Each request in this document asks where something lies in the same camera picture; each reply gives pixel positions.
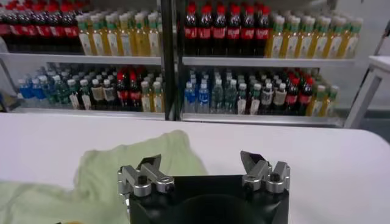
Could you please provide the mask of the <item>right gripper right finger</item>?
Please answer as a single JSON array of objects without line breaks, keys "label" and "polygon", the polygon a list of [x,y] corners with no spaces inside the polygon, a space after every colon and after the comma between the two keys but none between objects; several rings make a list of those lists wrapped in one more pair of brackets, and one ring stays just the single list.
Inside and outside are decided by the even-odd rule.
[{"label": "right gripper right finger", "polygon": [[290,167],[278,161],[275,166],[256,153],[240,151],[246,174],[242,176],[243,187],[259,191],[262,187],[272,194],[281,194],[290,189]]}]

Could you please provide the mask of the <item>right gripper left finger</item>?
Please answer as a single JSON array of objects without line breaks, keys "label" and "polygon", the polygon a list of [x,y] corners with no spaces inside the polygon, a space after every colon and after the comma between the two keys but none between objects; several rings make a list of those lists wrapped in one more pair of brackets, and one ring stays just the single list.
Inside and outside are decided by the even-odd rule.
[{"label": "right gripper left finger", "polygon": [[175,188],[174,178],[160,171],[161,154],[146,157],[139,165],[121,166],[118,170],[118,191],[121,195],[133,194],[136,197],[147,197],[152,188],[162,194],[168,194]]}]

